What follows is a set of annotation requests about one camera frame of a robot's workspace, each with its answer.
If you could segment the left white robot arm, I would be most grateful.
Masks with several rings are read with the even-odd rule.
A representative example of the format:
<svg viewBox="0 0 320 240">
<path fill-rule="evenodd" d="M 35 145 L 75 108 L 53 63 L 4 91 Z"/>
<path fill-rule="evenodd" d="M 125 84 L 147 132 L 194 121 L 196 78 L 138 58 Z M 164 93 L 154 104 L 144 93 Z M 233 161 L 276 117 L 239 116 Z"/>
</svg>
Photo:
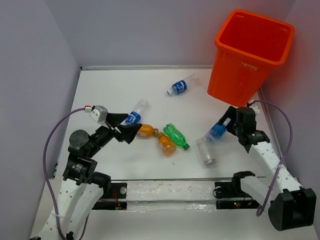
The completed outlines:
<svg viewBox="0 0 320 240">
<path fill-rule="evenodd" d="M 88 134 L 76 130 L 69 137 L 68 158 L 62 174 L 58 193 L 54 193 L 46 168 L 49 142 L 42 156 L 43 173 L 48 186 L 53 208 L 35 240 L 81 240 L 86 232 L 90 212 L 97 201 L 110 194 L 111 177 L 97 172 L 93 156 L 112 139 L 130 144 L 142 127 L 141 123 L 123 125 L 127 113 L 110 113 L 102 106 L 85 106 L 74 112 L 84 111 L 99 124 L 99 128 Z"/>
</svg>

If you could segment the green plastic bottle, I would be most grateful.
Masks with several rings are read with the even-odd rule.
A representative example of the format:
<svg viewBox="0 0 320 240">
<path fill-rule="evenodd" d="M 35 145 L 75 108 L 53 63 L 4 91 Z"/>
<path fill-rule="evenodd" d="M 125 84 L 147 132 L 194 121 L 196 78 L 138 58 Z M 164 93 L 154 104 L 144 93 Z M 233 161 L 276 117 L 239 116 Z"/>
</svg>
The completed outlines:
<svg viewBox="0 0 320 240">
<path fill-rule="evenodd" d="M 168 123 L 163 131 L 177 146 L 182 147 L 185 151 L 190 148 L 185 136 L 172 123 Z"/>
</svg>

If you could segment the orange juice bottle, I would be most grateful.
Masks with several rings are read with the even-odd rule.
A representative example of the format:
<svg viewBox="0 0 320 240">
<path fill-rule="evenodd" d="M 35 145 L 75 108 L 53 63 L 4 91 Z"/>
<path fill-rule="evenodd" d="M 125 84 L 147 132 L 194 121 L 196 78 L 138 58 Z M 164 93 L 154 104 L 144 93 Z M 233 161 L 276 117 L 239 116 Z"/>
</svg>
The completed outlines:
<svg viewBox="0 0 320 240">
<path fill-rule="evenodd" d="M 163 132 L 159 132 L 156 137 L 163 153 L 166 156 L 171 156 L 176 152 L 177 147 L 170 137 L 166 136 Z"/>
</svg>

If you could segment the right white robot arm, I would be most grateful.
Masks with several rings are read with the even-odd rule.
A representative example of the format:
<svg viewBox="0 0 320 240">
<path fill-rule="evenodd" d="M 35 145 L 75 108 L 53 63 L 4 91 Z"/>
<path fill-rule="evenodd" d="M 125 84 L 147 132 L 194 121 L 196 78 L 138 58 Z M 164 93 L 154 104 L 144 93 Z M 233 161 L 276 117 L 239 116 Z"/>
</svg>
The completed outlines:
<svg viewBox="0 0 320 240">
<path fill-rule="evenodd" d="M 237 137 L 269 181 L 269 185 L 265 185 L 251 171 L 236 172 L 230 182 L 231 192 L 235 196 L 252 197 L 259 204 L 256 215 L 267 211 L 277 231 L 311 226 L 315 217 L 316 193 L 311 188 L 304 188 L 289 173 L 268 136 L 257 130 L 255 108 L 251 104 L 238 108 L 230 106 L 218 125 L 225 126 L 227 132 Z"/>
</svg>

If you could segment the large clear blue-label bottle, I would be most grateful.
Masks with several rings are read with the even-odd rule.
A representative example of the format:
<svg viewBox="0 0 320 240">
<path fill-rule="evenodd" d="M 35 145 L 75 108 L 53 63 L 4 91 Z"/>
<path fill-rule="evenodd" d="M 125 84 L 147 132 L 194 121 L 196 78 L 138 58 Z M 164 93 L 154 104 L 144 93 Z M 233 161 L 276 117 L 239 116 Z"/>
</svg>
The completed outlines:
<svg viewBox="0 0 320 240">
<path fill-rule="evenodd" d="M 231 119 L 227 117 L 222 124 L 216 122 L 205 136 L 196 140 L 199 161 L 204 167 L 215 164 L 218 157 L 217 148 L 230 121 Z"/>
</svg>

